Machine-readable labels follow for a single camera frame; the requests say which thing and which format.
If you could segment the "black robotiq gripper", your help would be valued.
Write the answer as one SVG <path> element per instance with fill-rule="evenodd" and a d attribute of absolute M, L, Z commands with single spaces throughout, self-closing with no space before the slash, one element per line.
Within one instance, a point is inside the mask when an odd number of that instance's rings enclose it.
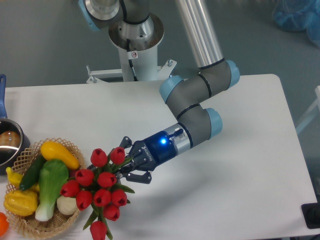
<path fill-rule="evenodd" d="M 133 141 L 124 136 L 119 144 L 123 148 L 125 155 L 132 158 L 130 163 L 124 167 L 124 172 L 117 172 L 118 179 L 126 179 L 128 182 L 139 184 L 150 184 L 153 171 L 159 165 L 173 159 L 178 155 L 178 151 L 170 139 L 170 135 L 162 130 L 143 140 Z M 145 171 L 143 175 L 132 173 L 132 171 Z"/>

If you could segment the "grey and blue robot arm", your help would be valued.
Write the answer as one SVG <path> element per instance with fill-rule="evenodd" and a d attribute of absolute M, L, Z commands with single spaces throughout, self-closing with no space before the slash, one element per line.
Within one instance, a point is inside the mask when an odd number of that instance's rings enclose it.
<path fill-rule="evenodd" d="M 199 68 L 189 79 L 171 75 L 171 62 L 158 67 L 164 27 L 150 12 L 147 0 L 80 0 L 78 5 L 92 30 L 108 27 L 120 59 L 120 70 L 89 71 L 91 81 L 113 76 L 121 76 L 125 82 L 162 80 L 159 93 L 176 124 L 136 142 L 124 137 L 120 146 L 129 149 L 129 162 L 115 168 L 118 179 L 148 184 L 156 167 L 221 132 L 220 115 L 212 108 L 202 108 L 201 103 L 237 84 L 239 69 L 225 60 L 203 0 L 176 1 Z"/>

